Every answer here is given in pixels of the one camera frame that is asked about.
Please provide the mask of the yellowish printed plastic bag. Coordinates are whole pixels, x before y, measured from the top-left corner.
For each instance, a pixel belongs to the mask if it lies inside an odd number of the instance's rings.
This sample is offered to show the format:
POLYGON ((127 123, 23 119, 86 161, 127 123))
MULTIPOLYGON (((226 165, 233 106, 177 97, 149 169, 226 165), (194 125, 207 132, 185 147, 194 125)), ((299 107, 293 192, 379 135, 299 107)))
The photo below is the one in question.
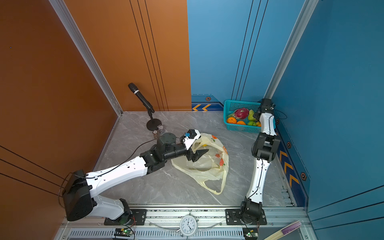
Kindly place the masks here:
POLYGON ((220 195, 226 186, 229 173, 229 154, 226 147, 216 136, 202 133, 191 149, 195 152, 207 152, 196 162, 188 161, 187 157, 183 156, 173 159, 172 165, 193 178, 204 189, 220 195))

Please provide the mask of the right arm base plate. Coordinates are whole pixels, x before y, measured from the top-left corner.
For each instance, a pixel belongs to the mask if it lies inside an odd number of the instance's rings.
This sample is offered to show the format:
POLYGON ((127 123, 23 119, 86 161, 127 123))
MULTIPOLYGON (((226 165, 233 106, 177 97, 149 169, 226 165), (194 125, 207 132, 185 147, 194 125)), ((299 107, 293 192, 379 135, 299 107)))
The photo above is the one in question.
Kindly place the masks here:
POLYGON ((242 214, 240 209, 225 209, 225 218, 228 226, 239 225, 267 225, 267 217, 265 211, 262 210, 260 218, 256 220, 255 216, 242 214))

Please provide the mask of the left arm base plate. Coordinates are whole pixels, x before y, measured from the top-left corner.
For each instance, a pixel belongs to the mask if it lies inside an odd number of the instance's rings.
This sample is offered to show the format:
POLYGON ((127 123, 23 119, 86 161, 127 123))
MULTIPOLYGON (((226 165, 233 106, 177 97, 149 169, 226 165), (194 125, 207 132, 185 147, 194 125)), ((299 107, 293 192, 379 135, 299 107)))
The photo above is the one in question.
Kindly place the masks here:
POLYGON ((131 210, 131 213, 124 213, 116 220, 111 220, 106 218, 104 221, 105 226, 143 226, 147 218, 146 209, 134 209, 131 210))

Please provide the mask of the green pear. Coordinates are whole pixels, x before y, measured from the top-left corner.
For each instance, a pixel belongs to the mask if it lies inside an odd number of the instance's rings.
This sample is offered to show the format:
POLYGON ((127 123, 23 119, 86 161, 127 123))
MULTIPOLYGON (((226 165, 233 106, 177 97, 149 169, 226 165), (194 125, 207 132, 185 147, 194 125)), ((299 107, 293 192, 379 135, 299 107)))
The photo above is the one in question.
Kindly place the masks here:
POLYGON ((248 120, 251 122, 255 122, 256 118, 254 117, 255 112, 253 110, 249 110, 248 120))

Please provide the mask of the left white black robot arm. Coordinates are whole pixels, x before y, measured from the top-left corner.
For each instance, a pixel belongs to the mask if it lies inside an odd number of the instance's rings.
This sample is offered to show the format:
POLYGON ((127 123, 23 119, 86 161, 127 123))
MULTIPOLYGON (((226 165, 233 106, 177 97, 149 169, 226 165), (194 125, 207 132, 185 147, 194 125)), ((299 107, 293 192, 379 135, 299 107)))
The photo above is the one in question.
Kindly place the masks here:
POLYGON ((193 145, 202 137, 198 130, 188 130, 177 143, 176 136, 165 133, 148 151, 114 167, 84 173, 70 174, 62 191, 66 217, 74 222, 85 217, 105 217, 115 222, 127 222, 132 212, 126 200, 113 200, 101 194, 128 180, 151 174, 165 166, 167 161, 186 157, 196 162, 207 150, 194 150, 193 145))

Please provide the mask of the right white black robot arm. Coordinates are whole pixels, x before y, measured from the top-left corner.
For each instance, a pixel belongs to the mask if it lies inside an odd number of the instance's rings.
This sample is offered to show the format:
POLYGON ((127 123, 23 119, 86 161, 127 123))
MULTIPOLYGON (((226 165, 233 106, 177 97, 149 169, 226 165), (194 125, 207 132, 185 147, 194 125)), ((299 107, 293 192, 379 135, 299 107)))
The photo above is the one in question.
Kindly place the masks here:
POLYGON ((262 99, 254 117, 261 123, 261 132, 252 146, 255 158, 254 174, 249 191, 241 205, 241 219, 246 224, 257 223, 263 216, 263 190, 267 172, 275 159, 281 137, 275 131, 275 104, 270 99, 262 99))

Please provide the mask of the pink dragon fruit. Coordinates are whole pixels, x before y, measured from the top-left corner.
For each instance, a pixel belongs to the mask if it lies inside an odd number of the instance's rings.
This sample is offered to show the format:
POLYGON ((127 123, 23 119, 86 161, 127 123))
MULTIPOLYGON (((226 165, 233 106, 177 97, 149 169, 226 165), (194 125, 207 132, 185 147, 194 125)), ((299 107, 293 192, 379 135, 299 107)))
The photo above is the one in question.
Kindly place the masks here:
POLYGON ((233 113, 229 114, 227 118, 229 117, 235 117, 236 119, 244 120, 248 117, 249 110, 246 108, 237 109, 233 113))

